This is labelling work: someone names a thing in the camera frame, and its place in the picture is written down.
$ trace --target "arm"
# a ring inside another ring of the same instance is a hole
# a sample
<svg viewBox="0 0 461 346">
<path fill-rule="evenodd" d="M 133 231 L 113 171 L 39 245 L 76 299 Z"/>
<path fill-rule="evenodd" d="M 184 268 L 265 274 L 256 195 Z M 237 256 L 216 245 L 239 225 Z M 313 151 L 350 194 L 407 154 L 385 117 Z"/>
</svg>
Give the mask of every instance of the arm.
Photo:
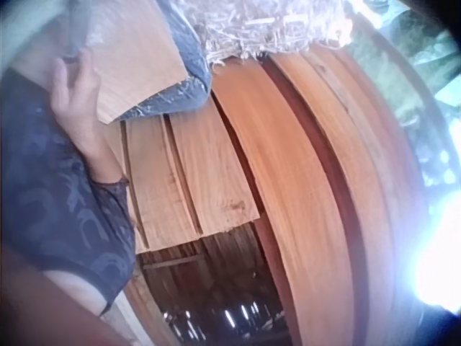
<svg viewBox="0 0 461 346">
<path fill-rule="evenodd" d="M 98 183 L 115 183 L 123 178 L 112 149 L 97 120 L 101 79 L 94 71 L 93 55 L 85 49 L 79 57 L 75 84 L 68 86 L 68 69 L 62 59 L 55 62 L 51 108 L 55 119 L 84 157 L 91 178 Z"/>
</svg>

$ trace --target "wooden plank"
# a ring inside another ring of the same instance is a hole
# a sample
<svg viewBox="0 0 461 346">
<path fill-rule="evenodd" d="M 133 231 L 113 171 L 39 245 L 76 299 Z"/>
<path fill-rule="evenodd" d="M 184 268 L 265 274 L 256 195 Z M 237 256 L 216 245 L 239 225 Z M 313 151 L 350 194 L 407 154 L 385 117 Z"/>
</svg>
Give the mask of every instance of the wooden plank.
<svg viewBox="0 0 461 346">
<path fill-rule="evenodd" d="M 114 151 L 115 156 L 125 173 L 125 176 L 130 180 L 129 169 L 127 169 L 125 153 L 123 150 L 122 142 L 122 128 L 120 123 L 112 123 L 110 125 L 104 125 L 104 134 L 106 140 Z M 147 241 L 145 240 L 144 231 L 140 219 L 138 217 L 138 212 L 136 212 L 135 207 L 135 197 L 133 194 L 133 185 L 130 182 L 130 186 L 127 188 L 127 204 L 128 204 L 128 213 L 130 214 L 131 223 L 135 229 L 135 244 L 136 244 L 136 253 L 148 251 Z"/>
<path fill-rule="evenodd" d="M 203 234 L 259 217 L 236 152 L 215 103 L 171 115 L 174 139 Z"/>
<path fill-rule="evenodd" d="M 198 239 L 164 118 L 127 123 L 127 146 L 131 179 L 150 250 Z"/>
<path fill-rule="evenodd" d="M 342 92 L 347 90 L 357 102 L 344 103 L 345 107 L 361 110 L 349 112 L 349 116 L 370 150 L 393 229 L 396 291 L 392 315 L 395 318 L 388 329 L 387 344 L 406 345 L 411 343 L 420 318 L 412 290 L 412 263 L 429 225 L 421 174 L 405 133 L 374 84 L 349 54 L 336 51 L 333 56 L 328 59 L 329 68 L 344 87 Z"/>
<path fill-rule="evenodd" d="M 294 346 L 301 346 L 300 326 L 297 324 L 296 306 L 293 301 L 293 294 L 287 279 L 287 273 L 283 267 L 280 248 L 277 245 L 274 230 L 271 227 L 266 213 L 263 213 L 260 219 L 254 221 L 254 228 L 256 229 L 259 241 L 263 247 L 267 265 L 269 266 L 272 279 L 274 280 L 280 301 L 282 302 L 285 320 L 287 321 L 292 343 Z"/>
<path fill-rule="evenodd" d="M 184 263 L 195 262 L 200 259 L 202 260 L 203 258 L 204 258 L 203 254 L 196 254 L 194 256 L 188 256 L 188 257 L 183 257 L 183 258 L 178 258 L 178 259 L 171 259 L 169 261 L 153 263 L 151 265 L 143 265 L 143 270 L 165 268 L 165 267 L 171 267 L 173 265 L 182 265 Z"/>
<path fill-rule="evenodd" d="M 394 267 L 392 230 L 375 166 L 352 119 L 315 69 L 298 54 L 276 55 L 272 60 L 309 105 L 345 174 L 359 216 L 358 231 L 362 232 L 367 256 L 368 280 L 365 284 L 370 302 L 365 344 L 381 345 L 393 303 Z M 318 58 L 315 63 L 329 81 L 334 78 L 328 65 Z M 349 112 L 353 111 L 357 109 L 349 108 Z"/>
<path fill-rule="evenodd" d="M 457 184 L 461 183 L 460 156 L 458 155 L 455 143 L 453 142 L 452 136 L 449 132 L 448 122 L 445 120 L 431 90 L 429 90 L 424 80 L 418 72 L 416 72 L 416 69 L 410 64 L 410 62 L 402 54 L 400 54 L 397 48 L 388 41 L 381 32 L 375 30 L 362 14 L 355 14 L 352 19 L 354 20 L 354 26 L 357 27 L 360 32 L 363 32 L 377 47 L 380 48 L 380 50 L 383 50 L 389 61 L 396 64 L 400 72 L 405 76 L 406 80 L 420 96 L 422 102 L 424 103 L 424 107 L 426 108 L 425 114 L 431 119 L 432 125 L 435 127 L 445 150 L 447 150 L 449 154 L 448 165 L 455 173 Z"/>
<path fill-rule="evenodd" d="M 48 25 L 14 62 L 18 72 L 47 89 L 53 59 L 65 54 L 65 22 Z M 92 1 L 87 44 L 102 78 L 98 117 L 103 123 L 187 78 L 156 1 Z"/>
<path fill-rule="evenodd" d="M 137 265 L 133 278 L 123 290 L 135 315 L 155 345 L 179 346 L 179 340 L 166 324 Z"/>
<path fill-rule="evenodd" d="M 216 72 L 213 89 L 248 158 L 274 229 L 303 344 L 351 345 L 349 255 L 318 157 L 256 61 L 230 61 Z"/>
</svg>

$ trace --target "wooden slat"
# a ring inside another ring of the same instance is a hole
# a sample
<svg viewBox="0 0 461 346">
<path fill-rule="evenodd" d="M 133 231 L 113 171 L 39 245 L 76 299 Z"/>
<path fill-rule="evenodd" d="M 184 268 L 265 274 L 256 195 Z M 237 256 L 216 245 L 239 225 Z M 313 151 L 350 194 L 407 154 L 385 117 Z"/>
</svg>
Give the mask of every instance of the wooden slat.
<svg viewBox="0 0 461 346">
<path fill-rule="evenodd" d="M 163 261 L 163 262 L 153 263 L 150 265 L 144 265 L 143 270 L 152 270 L 152 269 L 158 269 L 158 268 L 171 267 L 173 265 L 182 265 L 184 263 L 195 262 L 200 259 L 202 260 L 203 257 L 204 257 L 203 254 L 196 254 L 194 256 L 189 256 L 189 257 L 170 259 L 169 261 Z"/>
<path fill-rule="evenodd" d="M 294 346 L 301 346 L 300 326 L 296 319 L 296 306 L 293 301 L 290 283 L 287 279 L 287 273 L 283 268 L 282 255 L 274 236 L 274 230 L 271 227 L 267 214 L 263 213 L 259 220 L 254 221 L 254 228 L 259 237 L 259 241 L 266 255 L 267 265 L 271 271 L 272 279 L 282 302 L 285 320 L 287 321 L 288 330 L 290 331 L 291 340 Z"/>
<path fill-rule="evenodd" d="M 127 123 L 131 179 L 150 250 L 198 239 L 163 117 Z"/>
<path fill-rule="evenodd" d="M 394 267 L 392 231 L 375 166 L 352 119 L 315 69 L 298 54 L 276 55 L 272 59 L 309 105 L 344 171 L 367 256 L 370 302 L 365 344 L 381 345 L 393 302 Z M 316 62 L 323 75 L 334 78 L 326 64 L 318 59 Z"/>
<path fill-rule="evenodd" d="M 170 115 L 174 139 L 204 235 L 259 217 L 236 152 L 210 98 L 195 112 Z"/>
<path fill-rule="evenodd" d="M 429 225 L 428 205 L 416 157 L 394 114 L 352 57 L 344 51 L 333 56 L 316 50 L 343 86 L 337 92 L 349 110 L 380 176 L 393 230 L 395 299 L 388 328 L 389 345 L 406 345 L 419 322 L 412 307 L 412 261 Z M 342 95 L 351 95 L 345 99 Z"/>
<path fill-rule="evenodd" d="M 165 323 L 139 266 L 136 266 L 133 278 L 125 286 L 124 292 L 144 330 L 155 345 L 180 345 L 179 340 Z"/>
<path fill-rule="evenodd" d="M 318 157 L 257 62 L 229 62 L 216 71 L 213 89 L 248 158 L 274 229 L 303 344 L 351 345 L 349 255 Z"/>
<path fill-rule="evenodd" d="M 112 123 L 110 125 L 104 125 L 104 134 L 106 140 L 114 151 L 115 156 L 125 173 L 125 176 L 130 180 L 129 169 L 126 166 L 125 153 L 123 151 L 123 141 L 122 141 L 122 128 L 120 123 Z M 130 214 L 131 222 L 135 229 L 135 244 L 136 244 L 136 253 L 148 251 L 147 241 L 143 235 L 143 227 L 140 223 L 138 213 L 136 212 L 135 199 L 133 198 L 133 186 L 130 182 L 130 186 L 127 189 L 127 204 L 128 204 L 128 213 Z"/>
<path fill-rule="evenodd" d="M 445 120 L 431 90 L 429 90 L 424 80 L 403 54 L 400 54 L 397 48 L 386 39 L 381 32 L 375 30 L 362 14 L 355 14 L 352 19 L 354 20 L 354 26 L 357 27 L 360 32 L 363 32 L 376 47 L 379 47 L 380 50 L 385 52 L 388 60 L 395 63 L 406 80 L 414 88 L 415 92 L 418 93 L 426 108 L 426 116 L 431 120 L 431 124 L 435 127 L 445 150 L 449 154 L 448 165 L 455 173 L 457 184 L 461 183 L 460 157 L 452 140 L 452 136 L 450 135 L 448 122 Z"/>
</svg>

